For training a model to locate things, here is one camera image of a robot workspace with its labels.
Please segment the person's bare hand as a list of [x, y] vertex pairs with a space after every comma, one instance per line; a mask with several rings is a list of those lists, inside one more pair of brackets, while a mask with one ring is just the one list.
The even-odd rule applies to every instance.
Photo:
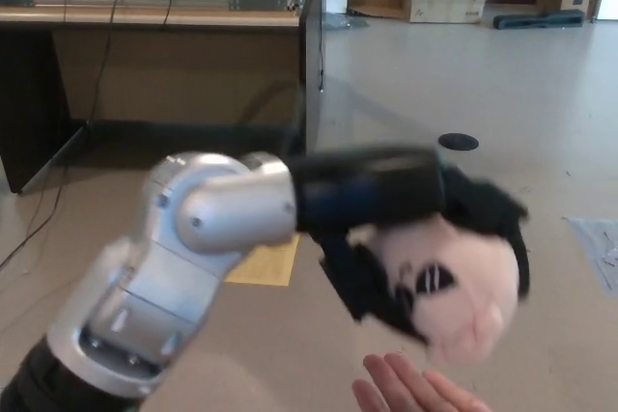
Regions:
[[418, 370], [400, 353], [363, 359], [370, 380], [351, 384], [364, 412], [490, 412], [489, 406], [438, 371]]

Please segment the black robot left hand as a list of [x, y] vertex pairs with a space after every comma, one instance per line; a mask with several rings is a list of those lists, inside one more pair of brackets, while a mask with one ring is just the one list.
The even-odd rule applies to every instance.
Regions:
[[289, 168], [297, 227], [354, 320], [445, 362], [489, 355], [530, 291], [522, 202], [425, 147], [313, 153]]

